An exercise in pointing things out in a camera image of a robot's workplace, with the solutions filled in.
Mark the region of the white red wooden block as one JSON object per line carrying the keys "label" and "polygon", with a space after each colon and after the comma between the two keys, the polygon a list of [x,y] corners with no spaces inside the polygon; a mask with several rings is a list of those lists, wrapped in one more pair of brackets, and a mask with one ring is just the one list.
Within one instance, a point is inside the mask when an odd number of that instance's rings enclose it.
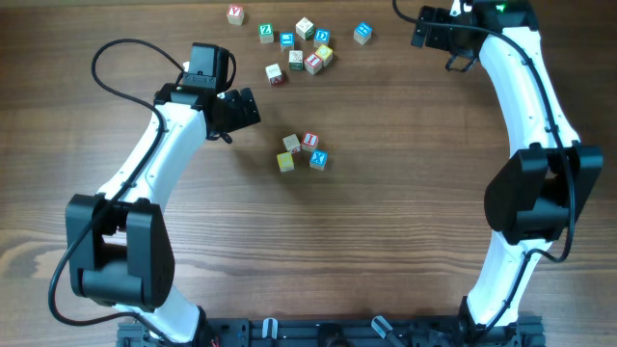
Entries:
{"label": "white red wooden block", "polygon": [[282,70],[278,64],[267,66],[265,72],[270,85],[278,85],[283,82]]}

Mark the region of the white number wooden block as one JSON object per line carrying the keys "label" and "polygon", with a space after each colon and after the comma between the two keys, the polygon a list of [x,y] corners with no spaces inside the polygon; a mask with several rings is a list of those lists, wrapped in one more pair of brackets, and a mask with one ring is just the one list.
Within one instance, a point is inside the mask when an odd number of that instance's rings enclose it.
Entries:
{"label": "white number wooden block", "polygon": [[302,150],[301,143],[296,134],[286,136],[282,139],[285,149],[291,153],[298,153]]}

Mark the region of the yellow wooden block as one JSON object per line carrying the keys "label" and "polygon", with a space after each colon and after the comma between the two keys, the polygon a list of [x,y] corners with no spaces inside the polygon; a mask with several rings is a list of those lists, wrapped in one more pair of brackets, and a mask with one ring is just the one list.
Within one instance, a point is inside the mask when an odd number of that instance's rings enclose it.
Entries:
{"label": "yellow wooden block", "polygon": [[315,51],[315,54],[322,60],[323,66],[326,67],[333,59],[334,51],[326,44],[321,44]]}
{"label": "yellow wooden block", "polygon": [[284,152],[277,155],[279,169],[282,173],[293,171],[295,169],[292,154]]}

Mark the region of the red I wooden block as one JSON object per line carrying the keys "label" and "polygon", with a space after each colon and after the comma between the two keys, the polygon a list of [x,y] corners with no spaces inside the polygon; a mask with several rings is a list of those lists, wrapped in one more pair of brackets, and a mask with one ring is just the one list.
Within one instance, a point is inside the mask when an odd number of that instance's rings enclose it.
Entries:
{"label": "red I wooden block", "polygon": [[302,150],[305,150],[308,152],[314,152],[318,147],[318,143],[319,143],[318,135],[314,133],[306,132],[302,139],[301,147],[302,147]]}

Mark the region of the blue X wooden block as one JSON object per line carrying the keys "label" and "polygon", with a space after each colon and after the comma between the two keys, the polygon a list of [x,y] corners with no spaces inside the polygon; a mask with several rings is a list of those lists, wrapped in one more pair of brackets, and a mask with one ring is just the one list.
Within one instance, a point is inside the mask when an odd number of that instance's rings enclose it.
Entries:
{"label": "blue X wooden block", "polygon": [[309,165],[316,170],[324,171],[328,160],[328,153],[326,151],[316,149],[310,159]]}

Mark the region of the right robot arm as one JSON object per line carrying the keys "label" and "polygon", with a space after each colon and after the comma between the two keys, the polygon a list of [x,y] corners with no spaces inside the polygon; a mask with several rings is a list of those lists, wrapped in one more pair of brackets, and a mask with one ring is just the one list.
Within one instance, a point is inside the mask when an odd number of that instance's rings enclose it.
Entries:
{"label": "right robot arm", "polygon": [[527,1],[424,6],[412,44],[481,64],[496,90],[510,157],[489,183],[492,229],[480,276],[463,301],[469,338],[507,334],[537,262],[564,262],[577,219],[601,173],[599,147],[584,146],[560,107],[544,64],[539,23]]}

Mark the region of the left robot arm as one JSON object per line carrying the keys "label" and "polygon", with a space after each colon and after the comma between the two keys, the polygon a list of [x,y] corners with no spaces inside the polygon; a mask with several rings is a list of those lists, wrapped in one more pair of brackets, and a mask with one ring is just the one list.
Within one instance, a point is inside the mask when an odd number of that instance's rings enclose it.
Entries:
{"label": "left robot arm", "polygon": [[237,63],[225,48],[194,43],[178,69],[176,80],[143,104],[150,124],[121,168],[96,194],[76,194],[68,203],[67,250],[49,284],[48,306],[56,320],[76,325],[56,302],[68,269],[76,296],[115,309],[87,325],[129,317],[141,324],[145,343],[217,346],[203,309],[174,286],[164,210],[193,154],[207,141],[231,143],[231,133],[259,123],[260,113],[250,89],[232,88]]}

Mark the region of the blue symbol wooden block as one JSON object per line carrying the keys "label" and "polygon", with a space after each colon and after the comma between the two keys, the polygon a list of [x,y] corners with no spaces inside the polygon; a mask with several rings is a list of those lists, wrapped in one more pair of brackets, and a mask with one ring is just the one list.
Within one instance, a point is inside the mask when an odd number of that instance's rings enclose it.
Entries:
{"label": "blue symbol wooden block", "polygon": [[354,31],[354,40],[365,45],[372,36],[372,27],[365,22],[361,22]]}

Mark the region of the green picture wooden block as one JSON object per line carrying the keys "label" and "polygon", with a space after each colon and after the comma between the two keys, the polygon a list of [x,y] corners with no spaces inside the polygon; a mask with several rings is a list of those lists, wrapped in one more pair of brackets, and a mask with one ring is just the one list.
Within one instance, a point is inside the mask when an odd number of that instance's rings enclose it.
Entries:
{"label": "green picture wooden block", "polygon": [[302,50],[290,50],[288,55],[288,64],[293,70],[303,70],[304,52]]}

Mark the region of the green Z wooden block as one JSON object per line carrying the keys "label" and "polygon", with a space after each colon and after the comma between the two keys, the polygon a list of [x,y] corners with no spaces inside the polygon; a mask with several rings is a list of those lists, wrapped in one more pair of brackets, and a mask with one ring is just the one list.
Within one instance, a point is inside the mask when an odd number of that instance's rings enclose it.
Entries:
{"label": "green Z wooden block", "polygon": [[261,23],[258,25],[258,35],[261,43],[274,42],[274,30],[271,23]]}

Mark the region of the blue S wooden block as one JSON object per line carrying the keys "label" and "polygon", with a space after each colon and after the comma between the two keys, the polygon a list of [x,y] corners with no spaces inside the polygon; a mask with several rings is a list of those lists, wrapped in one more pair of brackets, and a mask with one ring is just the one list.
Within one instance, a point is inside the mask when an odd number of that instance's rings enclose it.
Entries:
{"label": "blue S wooden block", "polygon": [[280,33],[280,47],[282,52],[295,48],[295,37],[292,32]]}

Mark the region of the red framed I block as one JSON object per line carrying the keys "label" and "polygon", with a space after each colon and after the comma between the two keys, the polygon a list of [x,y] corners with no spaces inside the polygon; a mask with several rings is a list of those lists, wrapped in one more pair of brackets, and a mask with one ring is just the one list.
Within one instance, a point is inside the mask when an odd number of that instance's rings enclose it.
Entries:
{"label": "red framed I block", "polygon": [[323,61],[315,52],[309,54],[304,59],[304,68],[311,75],[315,75],[322,67]]}

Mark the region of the red V wooden block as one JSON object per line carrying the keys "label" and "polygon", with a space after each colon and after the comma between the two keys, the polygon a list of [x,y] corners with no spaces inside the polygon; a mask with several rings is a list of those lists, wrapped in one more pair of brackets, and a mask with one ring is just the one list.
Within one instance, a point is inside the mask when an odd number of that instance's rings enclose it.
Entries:
{"label": "red V wooden block", "polygon": [[241,6],[231,4],[228,7],[227,18],[232,25],[242,25],[245,17],[244,9]]}

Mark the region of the white green wooden block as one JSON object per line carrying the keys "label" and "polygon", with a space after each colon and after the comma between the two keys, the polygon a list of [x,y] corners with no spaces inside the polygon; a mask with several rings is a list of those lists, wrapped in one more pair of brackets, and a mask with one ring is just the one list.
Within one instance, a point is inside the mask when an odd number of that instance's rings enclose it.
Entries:
{"label": "white green wooden block", "polygon": [[300,19],[295,28],[296,34],[303,40],[309,40],[315,30],[314,24],[306,17]]}

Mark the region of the blue D wooden block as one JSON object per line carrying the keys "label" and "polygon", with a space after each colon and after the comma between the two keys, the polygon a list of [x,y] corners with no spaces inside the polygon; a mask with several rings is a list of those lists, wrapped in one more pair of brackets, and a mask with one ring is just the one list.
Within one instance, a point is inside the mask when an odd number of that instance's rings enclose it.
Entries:
{"label": "blue D wooden block", "polygon": [[331,33],[329,30],[318,28],[313,36],[314,47],[318,48],[321,45],[328,45],[330,41]]}

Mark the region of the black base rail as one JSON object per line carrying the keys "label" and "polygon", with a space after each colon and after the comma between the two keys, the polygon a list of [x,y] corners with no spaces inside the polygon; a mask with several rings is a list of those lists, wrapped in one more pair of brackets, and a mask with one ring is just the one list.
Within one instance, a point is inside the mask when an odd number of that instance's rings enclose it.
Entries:
{"label": "black base rail", "polygon": [[[455,316],[388,319],[386,333],[377,332],[370,320],[209,319],[213,332],[203,346],[547,346],[542,318],[524,316],[510,328],[493,328],[483,340],[468,343],[466,328]],[[164,346],[141,324],[119,324],[116,346]]]}

